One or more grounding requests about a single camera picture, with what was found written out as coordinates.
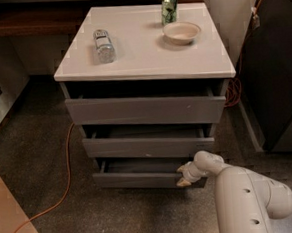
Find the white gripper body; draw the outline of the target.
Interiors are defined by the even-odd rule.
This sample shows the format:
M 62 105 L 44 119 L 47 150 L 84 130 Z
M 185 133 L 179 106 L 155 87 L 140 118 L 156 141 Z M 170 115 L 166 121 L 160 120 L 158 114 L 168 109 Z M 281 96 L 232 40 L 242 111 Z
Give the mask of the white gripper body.
M 207 175 L 207 171 L 200 170 L 193 161 L 190 161 L 184 165 L 183 178 L 186 179 L 191 184 L 193 182 L 199 181 L 199 179 Z

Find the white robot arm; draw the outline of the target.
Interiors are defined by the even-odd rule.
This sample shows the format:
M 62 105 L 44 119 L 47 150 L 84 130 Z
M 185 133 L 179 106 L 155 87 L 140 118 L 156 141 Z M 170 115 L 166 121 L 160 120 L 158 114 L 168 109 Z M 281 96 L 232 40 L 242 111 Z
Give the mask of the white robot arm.
M 273 233 L 271 220 L 292 214 L 292 190 L 250 169 L 226 164 L 221 156 L 199 151 L 177 169 L 177 186 L 191 186 L 206 176 L 215 179 L 219 233 Z

